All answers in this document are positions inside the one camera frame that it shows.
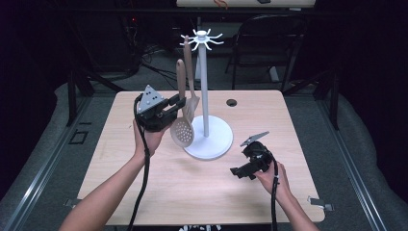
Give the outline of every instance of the spatula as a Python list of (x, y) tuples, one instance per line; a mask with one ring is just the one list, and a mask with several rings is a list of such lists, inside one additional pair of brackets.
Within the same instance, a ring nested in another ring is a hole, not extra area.
[(194, 112), (200, 101), (200, 97), (195, 95), (194, 92), (194, 80), (192, 78), (192, 60), (191, 60), (191, 48), (189, 45), (189, 36), (184, 37), (184, 59), (186, 62), (187, 78), (189, 79), (189, 88), (191, 92), (191, 98), (186, 102), (187, 118), (190, 122), (194, 119)]

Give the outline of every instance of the round base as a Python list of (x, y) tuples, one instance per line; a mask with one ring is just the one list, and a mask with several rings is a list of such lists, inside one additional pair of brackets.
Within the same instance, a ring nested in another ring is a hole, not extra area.
[(209, 115), (209, 136), (204, 137), (204, 117), (192, 121), (194, 141), (186, 148), (187, 153), (202, 160), (213, 160), (225, 154), (234, 138), (231, 127), (222, 119)]

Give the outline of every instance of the forearm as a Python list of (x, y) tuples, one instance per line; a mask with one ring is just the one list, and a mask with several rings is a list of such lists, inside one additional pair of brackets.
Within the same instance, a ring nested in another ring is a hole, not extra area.
[(117, 173), (87, 195), (66, 217), (60, 230), (101, 230), (144, 165), (135, 155)]
[(305, 214), (297, 199), (290, 193), (278, 201), (291, 223), (293, 230), (315, 231), (318, 228)]

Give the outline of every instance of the kitchen utensil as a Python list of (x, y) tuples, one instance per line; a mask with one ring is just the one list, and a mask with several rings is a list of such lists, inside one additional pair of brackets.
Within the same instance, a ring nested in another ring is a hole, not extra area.
[[(177, 86), (180, 99), (186, 95), (186, 68), (182, 60), (177, 61)], [(181, 109), (183, 116), (176, 118), (170, 127), (170, 134), (174, 142), (181, 146), (190, 146), (194, 140), (194, 131), (190, 121), (187, 119), (186, 106)]]
[(191, 92), (191, 98), (186, 102), (187, 118), (190, 122), (194, 119), (194, 112), (200, 101), (200, 97), (195, 95), (194, 92), (194, 80), (192, 78), (192, 60), (191, 60), (191, 47), (189, 45), (189, 36), (184, 38), (184, 59), (186, 62), (187, 78), (189, 79), (189, 88)]

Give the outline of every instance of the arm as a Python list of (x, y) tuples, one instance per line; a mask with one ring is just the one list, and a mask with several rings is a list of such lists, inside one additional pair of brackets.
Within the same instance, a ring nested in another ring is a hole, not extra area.
[[(277, 164), (279, 168), (279, 185), (276, 189), (276, 201), (279, 203), (286, 216), (288, 217), (293, 230), (318, 230), (315, 224), (312, 223), (309, 217), (305, 214), (297, 199), (293, 196), (289, 187), (288, 176), (286, 175), (285, 167), (280, 163)], [(258, 171), (254, 173), (254, 175), (261, 181), (264, 188), (268, 191), (268, 193), (272, 192), (273, 172), (273, 165), (270, 165), (268, 171)]]
[[(144, 166), (144, 145), (135, 121), (135, 154), (113, 176), (87, 195), (65, 218), (60, 230), (101, 230)], [(160, 144), (164, 129), (158, 133), (145, 132), (150, 154)]]

